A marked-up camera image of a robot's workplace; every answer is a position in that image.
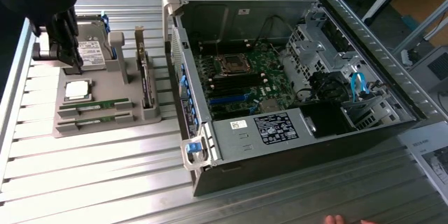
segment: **perforated metal surface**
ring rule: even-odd
[[[183,168],[181,133],[162,39],[161,0],[79,0],[79,14],[110,15],[134,56],[135,26],[157,65],[165,120],[82,136],[50,136],[59,69],[31,61],[31,41],[17,55],[15,92],[0,156],[0,222],[14,223],[447,223],[447,206],[397,140],[357,157],[194,198]]]

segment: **finger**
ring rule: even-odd
[[[343,216],[337,215],[337,224],[345,224],[345,223],[346,223],[346,221],[345,221]]]
[[[337,224],[337,220],[335,220],[335,217],[333,215],[327,216],[326,224]]]
[[[377,223],[369,220],[362,220],[362,224],[377,224]]]

